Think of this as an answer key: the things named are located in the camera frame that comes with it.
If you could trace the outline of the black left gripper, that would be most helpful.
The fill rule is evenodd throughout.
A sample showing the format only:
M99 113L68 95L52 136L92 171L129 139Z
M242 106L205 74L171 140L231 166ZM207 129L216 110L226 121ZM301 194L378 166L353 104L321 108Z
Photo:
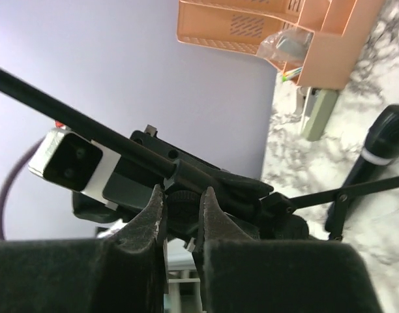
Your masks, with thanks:
M153 187L161 184L168 206L172 236L189 241L198 234L201 195L213 188L218 204L240 228L256 239L308 239L306 221L294 215L295 206L261 181L220 169L157 137L151 127L136 130L130 139L169 160L175 167L170 178L121 158L102 195L117 204L115 210L79 192L72 193L76 217L107 224L131 221L147 204Z

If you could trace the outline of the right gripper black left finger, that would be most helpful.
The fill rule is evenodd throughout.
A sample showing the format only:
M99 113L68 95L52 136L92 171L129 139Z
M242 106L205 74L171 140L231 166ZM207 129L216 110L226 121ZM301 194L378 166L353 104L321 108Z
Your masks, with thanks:
M0 312L162 312L164 192L103 239L0 241Z

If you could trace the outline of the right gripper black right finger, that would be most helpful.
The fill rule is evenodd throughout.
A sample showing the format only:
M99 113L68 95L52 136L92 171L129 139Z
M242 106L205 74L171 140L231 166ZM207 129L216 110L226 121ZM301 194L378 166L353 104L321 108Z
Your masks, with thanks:
M202 195L194 262L207 312L381 312L365 263L335 241L251 238Z

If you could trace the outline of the small black tripod stand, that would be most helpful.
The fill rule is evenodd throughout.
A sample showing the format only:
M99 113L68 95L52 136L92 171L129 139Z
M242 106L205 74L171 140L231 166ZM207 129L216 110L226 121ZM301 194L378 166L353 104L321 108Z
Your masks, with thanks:
M133 142L130 137L126 138L112 129L105 127L94 119L91 119L50 95L43 93L2 69L0 69L0 92L48 117L55 119L59 123L57 128L66 126L85 139L93 140L112 151L119 153L121 158L133 161L135 164L147 168L163 178L170 178L173 174L175 166L169 160L154 154L152 151ZM40 140L26 156L25 161L27 165L42 140ZM160 186L164 192L164 188L161 184L155 186ZM324 203L329 203L331 205L334 202L334 195L339 189L298 196L295 198L287 198L283 194L282 195L295 206L295 215L295 212L298 209ZM165 193L164 203L168 209Z

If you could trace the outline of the black microphone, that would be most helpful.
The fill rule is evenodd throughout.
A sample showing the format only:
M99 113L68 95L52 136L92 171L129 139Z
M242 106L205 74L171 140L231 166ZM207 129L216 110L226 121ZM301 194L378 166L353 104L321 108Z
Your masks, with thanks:
M325 231L341 240L344 222L364 194L399 188L399 177L378 178L399 157L399 104L387 106L368 129L360 155L327 211Z

